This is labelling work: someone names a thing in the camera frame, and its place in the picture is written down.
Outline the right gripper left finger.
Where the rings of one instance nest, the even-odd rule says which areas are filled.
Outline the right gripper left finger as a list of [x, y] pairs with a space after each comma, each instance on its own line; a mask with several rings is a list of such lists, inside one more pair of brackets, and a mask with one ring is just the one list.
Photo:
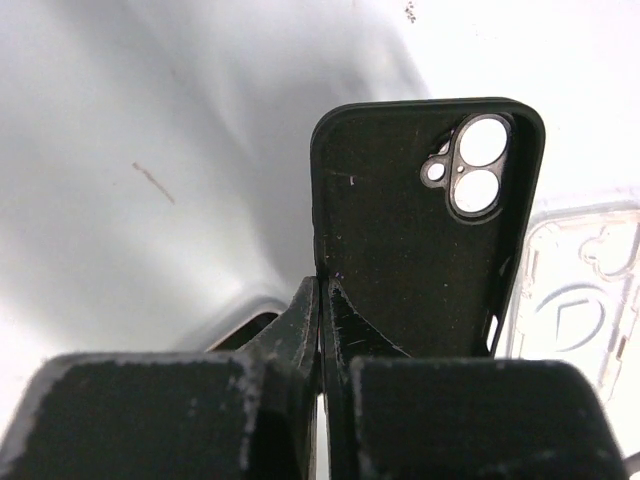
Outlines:
[[311, 479], [320, 288], [235, 351], [81, 353], [32, 377], [5, 479]]

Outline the black phone case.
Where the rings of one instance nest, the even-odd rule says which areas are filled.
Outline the black phone case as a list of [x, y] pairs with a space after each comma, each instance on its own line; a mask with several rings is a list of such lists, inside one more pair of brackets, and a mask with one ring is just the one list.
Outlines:
[[[507, 144], [497, 197], [454, 203], [458, 147], [495, 119]], [[488, 357], [515, 280], [545, 143], [540, 115], [506, 98], [349, 104], [310, 145], [314, 250], [328, 332], [355, 355]]]

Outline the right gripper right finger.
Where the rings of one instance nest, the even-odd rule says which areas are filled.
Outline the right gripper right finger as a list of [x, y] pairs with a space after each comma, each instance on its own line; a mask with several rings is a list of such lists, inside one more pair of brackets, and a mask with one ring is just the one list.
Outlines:
[[333, 479], [624, 479], [600, 402], [557, 361], [411, 358], [322, 285]]

